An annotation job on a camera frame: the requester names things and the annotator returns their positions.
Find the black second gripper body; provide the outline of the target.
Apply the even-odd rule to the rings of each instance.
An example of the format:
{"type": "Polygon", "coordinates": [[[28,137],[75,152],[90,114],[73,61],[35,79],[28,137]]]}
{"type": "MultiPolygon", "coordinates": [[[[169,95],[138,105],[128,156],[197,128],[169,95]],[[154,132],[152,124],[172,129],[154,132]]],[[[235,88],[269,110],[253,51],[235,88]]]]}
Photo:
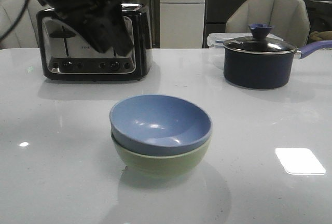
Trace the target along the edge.
{"type": "Polygon", "coordinates": [[[96,23],[119,27],[123,21],[121,3],[128,0],[38,0],[48,4],[59,18],[71,27],[96,23]]]}

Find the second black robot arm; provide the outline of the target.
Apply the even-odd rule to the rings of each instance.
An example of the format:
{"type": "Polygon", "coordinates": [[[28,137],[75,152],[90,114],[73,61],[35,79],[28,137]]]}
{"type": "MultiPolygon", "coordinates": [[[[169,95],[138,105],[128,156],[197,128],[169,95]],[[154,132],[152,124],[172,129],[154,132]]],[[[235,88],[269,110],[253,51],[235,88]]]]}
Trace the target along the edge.
{"type": "Polygon", "coordinates": [[[122,3],[131,0],[38,0],[54,8],[62,23],[94,50],[113,48],[121,56],[133,48],[122,16],[122,3]]]}

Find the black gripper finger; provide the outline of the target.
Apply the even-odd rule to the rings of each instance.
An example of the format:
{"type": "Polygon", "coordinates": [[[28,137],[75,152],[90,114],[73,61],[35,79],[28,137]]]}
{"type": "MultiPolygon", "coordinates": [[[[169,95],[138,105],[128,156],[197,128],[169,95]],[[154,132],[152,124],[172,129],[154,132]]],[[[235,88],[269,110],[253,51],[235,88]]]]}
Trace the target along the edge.
{"type": "Polygon", "coordinates": [[[110,30],[110,19],[84,19],[77,32],[95,51],[105,53],[113,46],[110,30]]]}
{"type": "Polygon", "coordinates": [[[112,47],[118,55],[126,56],[132,50],[133,42],[122,15],[122,5],[116,4],[110,8],[107,17],[112,47]]]}

